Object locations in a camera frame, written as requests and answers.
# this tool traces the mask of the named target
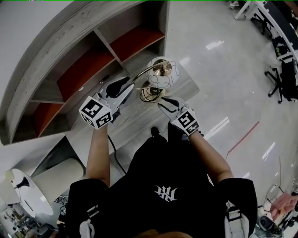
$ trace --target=lamp base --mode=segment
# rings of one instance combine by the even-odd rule
[[[140,99],[143,102],[158,102],[161,97],[165,96],[165,89],[159,89],[155,87],[142,89]]]

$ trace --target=red line on floor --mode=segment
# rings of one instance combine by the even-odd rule
[[[244,139],[245,139],[245,137],[247,137],[248,136],[248,134],[249,133],[251,133],[251,131],[253,130],[253,129],[255,129],[255,127],[259,124],[259,122],[260,121],[258,121],[242,138],[241,138],[241,140],[239,140],[238,142],[237,142],[237,144],[235,144],[229,151],[228,151],[228,153],[227,153],[227,157],[228,157],[228,155],[229,155],[229,153],[231,153],[236,147],[237,147],[237,145],[239,145]]]

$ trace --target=office chair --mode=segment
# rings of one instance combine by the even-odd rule
[[[272,70],[276,72],[276,77],[270,73],[269,71],[265,71],[265,75],[270,75],[272,79],[276,82],[276,86],[273,89],[272,93],[268,94],[268,97],[271,98],[271,96],[276,92],[276,90],[279,90],[280,100],[278,101],[279,104],[283,101],[283,96],[288,100],[291,101],[291,99],[298,99],[298,86],[296,86],[296,78],[295,75],[297,73],[297,63],[293,59],[289,63],[285,63],[284,61],[281,62],[281,74],[280,77],[282,80],[280,80],[278,70],[277,68],[273,68]]]
[[[268,28],[267,23],[269,24],[270,27],[274,27],[274,26],[271,24],[271,22],[269,22],[268,18],[260,11],[260,9],[259,9],[259,12],[261,13],[264,20],[262,20],[259,17],[259,15],[255,13],[255,14],[253,14],[254,17],[251,18],[251,21],[260,22],[262,24],[262,28],[263,28],[262,35],[265,35],[265,29],[267,29],[267,31],[270,34],[270,38],[272,38],[272,33],[271,33],[270,29]]]

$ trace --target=glossy tile floor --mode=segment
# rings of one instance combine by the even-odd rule
[[[298,103],[279,105],[277,93],[267,96],[274,85],[264,71],[277,63],[273,46],[250,20],[234,20],[236,14],[226,2],[171,2],[166,56],[197,83],[200,93],[188,103],[203,133],[235,177],[253,180],[262,204],[273,184],[281,181],[284,190],[291,189],[298,164]],[[149,132],[119,149],[124,168],[148,137]],[[121,175],[112,174],[114,183]]]

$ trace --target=black t-shirt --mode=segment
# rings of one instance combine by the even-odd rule
[[[97,179],[71,185],[66,228],[71,238],[80,237],[87,210],[98,205],[99,213],[91,218],[96,238],[132,238],[150,229],[224,237],[227,199],[246,215],[251,234],[257,220],[251,180],[229,178],[212,186],[191,145],[149,138],[127,175],[110,188]]]

